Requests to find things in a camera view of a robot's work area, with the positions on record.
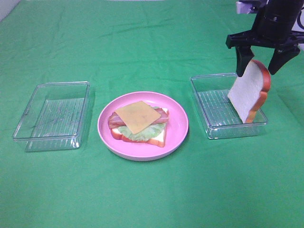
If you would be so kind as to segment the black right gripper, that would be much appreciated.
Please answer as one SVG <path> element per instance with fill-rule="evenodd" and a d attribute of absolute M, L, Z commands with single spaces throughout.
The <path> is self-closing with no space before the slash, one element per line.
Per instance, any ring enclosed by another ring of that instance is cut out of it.
<path fill-rule="evenodd" d="M 227 47 L 235 47 L 236 50 L 237 76 L 243 76 L 248 63 L 254 57 L 251 46 L 276 48 L 268 65 L 268 71 L 272 75 L 296 57 L 300 53 L 300 48 L 287 46 L 304 43 L 304 32 L 293 30 L 294 24 L 297 24 L 300 17 L 301 15 L 298 14 L 281 20 L 279 16 L 269 19 L 258 14 L 250 30 L 228 35 Z"/>

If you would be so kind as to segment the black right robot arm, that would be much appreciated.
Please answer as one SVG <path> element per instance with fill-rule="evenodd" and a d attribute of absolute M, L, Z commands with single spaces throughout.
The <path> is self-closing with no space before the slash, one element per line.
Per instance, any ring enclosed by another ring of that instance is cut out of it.
<path fill-rule="evenodd" d="M 301 13 L 302 0 L 238 0 L 238 14 L 255 13 L 252 28 L 227 36 L 226 45 L 234 47 L 237 56 L 236 73 L 242 76 L 254 57 L 252 46 L 274 49 L 268 71 L 275 74 L 284 64 L 300 53 L 304 34 L 292 28 Z"/>

